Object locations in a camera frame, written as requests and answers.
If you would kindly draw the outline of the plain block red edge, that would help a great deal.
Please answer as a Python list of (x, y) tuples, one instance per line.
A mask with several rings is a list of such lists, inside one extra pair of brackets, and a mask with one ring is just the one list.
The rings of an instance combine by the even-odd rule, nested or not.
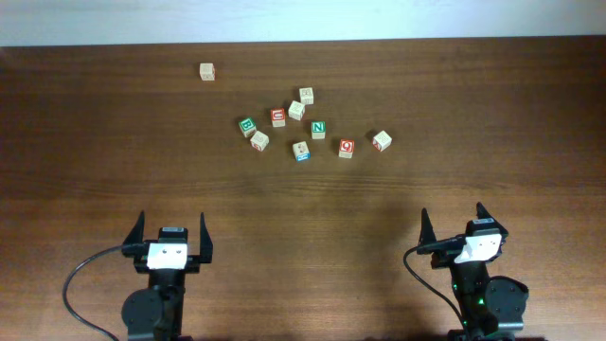
[(386, 131), (380, 131), (372, 138), (372, 144), (379, 152), (387, 149), (392, 141), (392, 137)]

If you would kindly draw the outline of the far left plain wooden block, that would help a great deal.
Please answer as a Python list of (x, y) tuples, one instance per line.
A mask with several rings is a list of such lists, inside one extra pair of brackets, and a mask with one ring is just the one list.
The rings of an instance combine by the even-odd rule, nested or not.
[(214, 81), (216, 79), (214, 64), (201, 63), (199, 65), (199, 74), (202, 81)]

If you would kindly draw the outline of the picture block blue side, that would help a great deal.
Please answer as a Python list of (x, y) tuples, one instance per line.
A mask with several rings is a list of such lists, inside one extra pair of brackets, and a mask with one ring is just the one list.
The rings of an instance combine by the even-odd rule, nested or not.
[(297, 142), (293, 144), (294, 157), (297, 162), (307, 160), (311, 157), (310, 150), (305, 141)]

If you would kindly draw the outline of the plain tilted wooden block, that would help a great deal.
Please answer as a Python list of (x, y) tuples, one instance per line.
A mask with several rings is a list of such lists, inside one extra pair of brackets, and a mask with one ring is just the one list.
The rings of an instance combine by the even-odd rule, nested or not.
[(305, 105), (301, 102), (293, 100), (289, 109), (288, 116), (292, 119), (300, 121), (305, 114)]

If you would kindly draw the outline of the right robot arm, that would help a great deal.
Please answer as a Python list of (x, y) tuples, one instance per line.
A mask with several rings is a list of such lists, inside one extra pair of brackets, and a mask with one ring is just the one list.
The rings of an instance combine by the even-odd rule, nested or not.
[(465, 232), (438, 240), (428, 211), (421, 211), (416, 253), (432, 256), (431, 267), (447, 268), (458, 302), (462, 328), (450, 330), (449, 340), (513, 340), (524, 328), (529, 291), (513, 278), (488, 273), (487, 265), (502, 254), (508, 231), (478, 203), (476, 218)]

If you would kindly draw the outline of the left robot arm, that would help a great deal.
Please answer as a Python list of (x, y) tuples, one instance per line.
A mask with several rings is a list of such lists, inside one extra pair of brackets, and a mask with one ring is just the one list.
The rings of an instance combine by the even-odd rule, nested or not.
[(200, 215), (200, 251), (188, 253), (188, 230), (162, 227), (155, 240), (144, 238), (145, 214), (140, 213), (125, 238), (121, 253), (131, 258), (137, 273), (149, 277), (148, 286), (130, 294), (121, 316), (129, 341), (191, 341), (182, 332), (186, 276), (197, 274), (213, 258), (213, 242)]

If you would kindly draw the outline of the red U letter block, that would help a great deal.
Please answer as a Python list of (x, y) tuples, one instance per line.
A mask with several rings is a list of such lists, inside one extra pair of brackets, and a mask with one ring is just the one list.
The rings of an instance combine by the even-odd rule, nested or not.
[(283, 108), (271, 109), (270, 118), (274, 128), (284, 127), (286, 125), (286, 115)]

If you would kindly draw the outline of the plain block far top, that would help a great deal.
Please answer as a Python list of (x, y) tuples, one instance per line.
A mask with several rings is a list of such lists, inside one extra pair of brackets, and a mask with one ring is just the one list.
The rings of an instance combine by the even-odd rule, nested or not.
[(303, 105), (313, 105), (314, 95), (311, 87), (305, 87), (299, 89), (300, 102)]

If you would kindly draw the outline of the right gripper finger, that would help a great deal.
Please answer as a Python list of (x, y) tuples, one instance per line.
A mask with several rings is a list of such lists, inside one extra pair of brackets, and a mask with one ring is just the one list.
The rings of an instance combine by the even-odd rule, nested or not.
[(476, 217), (478, 220), (492, 219), (492, 215), (487, 211), (481, 202), (476, 204)]
[(436, 234), (429, 217), (427, 209), (424, 207), (421, 210), (421, 225), (419, 233), (419, 246), (425, 246), (437, 241)]

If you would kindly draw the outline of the green N letter block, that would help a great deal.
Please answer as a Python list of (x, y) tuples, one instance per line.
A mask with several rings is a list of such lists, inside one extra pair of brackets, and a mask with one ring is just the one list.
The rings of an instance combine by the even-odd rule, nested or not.
[(325, 121), (313, 121), (311, 124), (312, 139), (325, 139), (326, 130)]

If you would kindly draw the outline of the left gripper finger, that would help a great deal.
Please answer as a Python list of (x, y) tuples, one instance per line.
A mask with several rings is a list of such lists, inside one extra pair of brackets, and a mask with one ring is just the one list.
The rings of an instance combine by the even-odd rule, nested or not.
[(211, 263), (213, 258), (213, 242), (205, 223), (205, 214), (200, 216), (200, 263)]
[(145, 243), (143, 242), (144, 226), (145, 212), (141, 211), (134, 227), (121, 245), (121, 253), (124, 257), (138, 257), (142, 255), (145, 250)]

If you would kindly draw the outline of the plain block red side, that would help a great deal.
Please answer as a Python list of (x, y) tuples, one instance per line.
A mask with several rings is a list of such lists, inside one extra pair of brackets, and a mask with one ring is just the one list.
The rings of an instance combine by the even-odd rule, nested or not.
[(252, 135), (250, 143), (257, 151), (263, 152), (269, 144), (269, 136), (261, 131), (256, 131)]

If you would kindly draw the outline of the green B letter block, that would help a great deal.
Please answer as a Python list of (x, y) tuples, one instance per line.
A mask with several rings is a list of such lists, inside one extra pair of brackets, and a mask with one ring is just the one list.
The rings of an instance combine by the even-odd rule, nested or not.
[(257, 131), (257, 125), (251, 117), (241, 120), (238, 125), (243, 136), (246, 138), (252, 137)]

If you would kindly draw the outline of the red Q letter block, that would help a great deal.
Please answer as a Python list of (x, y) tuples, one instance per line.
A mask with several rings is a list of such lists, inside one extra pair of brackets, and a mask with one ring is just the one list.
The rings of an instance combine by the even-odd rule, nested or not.
[(351, 158), (355, 150), (355, 142), (350, 139), (341, 139), (339, 143), (338, 155), (341, 158)]

